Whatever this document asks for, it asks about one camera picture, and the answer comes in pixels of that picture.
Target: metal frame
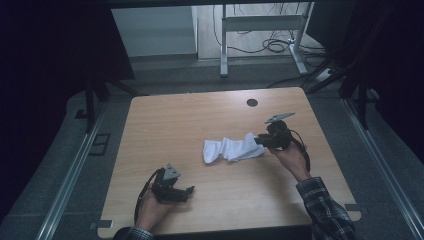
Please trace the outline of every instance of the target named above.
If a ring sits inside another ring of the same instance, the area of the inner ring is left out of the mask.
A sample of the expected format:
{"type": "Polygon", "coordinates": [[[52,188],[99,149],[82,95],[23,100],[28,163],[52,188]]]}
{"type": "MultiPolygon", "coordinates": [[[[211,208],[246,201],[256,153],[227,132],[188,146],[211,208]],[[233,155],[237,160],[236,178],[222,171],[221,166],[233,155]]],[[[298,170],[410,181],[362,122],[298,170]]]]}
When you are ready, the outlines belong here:
{"type": "Polygon", "coordinates": [[[279,16],[235,16],[227,17],[226,5],[222,5],[221,77],[228,76],[227,32],[298,30],[296,39],[289,45],[300,75],[306,75],[305,64],[299,55],[299,45],[305,32],[312,3],[302,14],[279,16]]]}

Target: white cloth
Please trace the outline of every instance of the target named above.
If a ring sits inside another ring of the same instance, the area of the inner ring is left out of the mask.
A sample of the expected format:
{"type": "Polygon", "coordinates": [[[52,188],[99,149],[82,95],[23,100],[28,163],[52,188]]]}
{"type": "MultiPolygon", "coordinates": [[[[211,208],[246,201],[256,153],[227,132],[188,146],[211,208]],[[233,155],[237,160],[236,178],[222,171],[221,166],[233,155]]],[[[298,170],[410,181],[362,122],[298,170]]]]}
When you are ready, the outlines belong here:
{"type": "Polygon", "coordinates": [[[212,163],[219,156],[229,162],[237,162],[241,159],[257,157],[265,152],[262,145],[255,142],[253,133],[248,133],[244,140],[234,141],[225,138],[222,141],[205,140],[203,146],[203,160],[205,163],[212,163]]]}

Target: wooden table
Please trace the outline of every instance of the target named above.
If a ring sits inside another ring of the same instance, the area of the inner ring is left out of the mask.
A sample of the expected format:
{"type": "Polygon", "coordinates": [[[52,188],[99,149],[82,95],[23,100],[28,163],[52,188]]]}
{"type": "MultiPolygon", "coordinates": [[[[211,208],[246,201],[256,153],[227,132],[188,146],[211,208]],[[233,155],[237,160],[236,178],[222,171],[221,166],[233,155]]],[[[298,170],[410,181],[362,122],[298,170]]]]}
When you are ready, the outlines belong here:
{"type": "MultiPolygon", "coordinates": [[[[154,229],[155,234],[194,233],[231,229],[310,224],[296,181],[268,151],[234,164],[203,162],[204,140],[246,133],[266,133],[269,117],[296,112],[285,119],[308,146],[311,174],[321,176],[342,206],[355,204],[348,185],[300,88],[192,93],[134,98],[128,113],[100,228],[112,237],[133,225],[133,213],[144,183],[158,168],[172,163],[182,176],[174,187],[194,185],[195,192],[154,229]],[[250,107],[248,99],[258,105],[250,107]]],[[[359,220],[360,212],[349,212],[359,220]]]]}

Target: shirt cuff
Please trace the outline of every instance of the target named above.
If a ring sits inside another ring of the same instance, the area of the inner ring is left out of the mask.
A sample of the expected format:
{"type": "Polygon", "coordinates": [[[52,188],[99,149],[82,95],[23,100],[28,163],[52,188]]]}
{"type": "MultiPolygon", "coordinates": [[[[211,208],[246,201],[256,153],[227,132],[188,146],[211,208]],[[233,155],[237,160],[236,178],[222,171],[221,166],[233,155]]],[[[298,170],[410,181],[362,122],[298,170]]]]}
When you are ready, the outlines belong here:
{"type": "Polygon", "coordinates": [[[306,179],[298,183],[296,188],[305,203],[330,195],[320,177],[306,179]]]}
{"type": "Polygon", "coordinates": [[[132,227],[128,233],[129,235],[134,236],[137,239],[142,239],[142,240],[153,239],[153,235],[150,232],[138,227],[132,227]]]}

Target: person's left hand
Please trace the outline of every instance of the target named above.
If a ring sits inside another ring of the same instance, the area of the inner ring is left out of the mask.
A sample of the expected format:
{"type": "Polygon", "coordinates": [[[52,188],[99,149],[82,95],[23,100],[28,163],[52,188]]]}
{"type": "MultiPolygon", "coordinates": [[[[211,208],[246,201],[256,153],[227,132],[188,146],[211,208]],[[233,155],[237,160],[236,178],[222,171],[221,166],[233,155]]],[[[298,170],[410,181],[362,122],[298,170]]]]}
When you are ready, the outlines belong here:
{"type": "Polygon", "coordinates": [[[135,226],[150,232],[175,205],[176,203],[159,203],[152,191],[147,190],[138,209],[135,226]]]}

